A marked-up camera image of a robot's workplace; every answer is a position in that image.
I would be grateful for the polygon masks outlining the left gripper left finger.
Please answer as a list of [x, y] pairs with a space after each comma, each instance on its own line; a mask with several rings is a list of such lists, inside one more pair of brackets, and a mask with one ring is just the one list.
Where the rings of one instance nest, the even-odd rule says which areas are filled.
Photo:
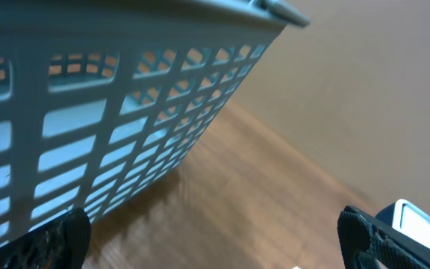
[[81, 269], [90, 239], [90, 219], [75, 208], [0, 247], [0, 268]]

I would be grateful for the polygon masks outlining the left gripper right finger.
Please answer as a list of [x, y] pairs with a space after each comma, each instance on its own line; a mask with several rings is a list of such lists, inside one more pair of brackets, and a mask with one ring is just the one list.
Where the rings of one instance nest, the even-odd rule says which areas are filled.
[[348, 205], [337, 220], [344, 266], [430, 268], [430, 248], [394, 229], [395, 205], [376, 216]]

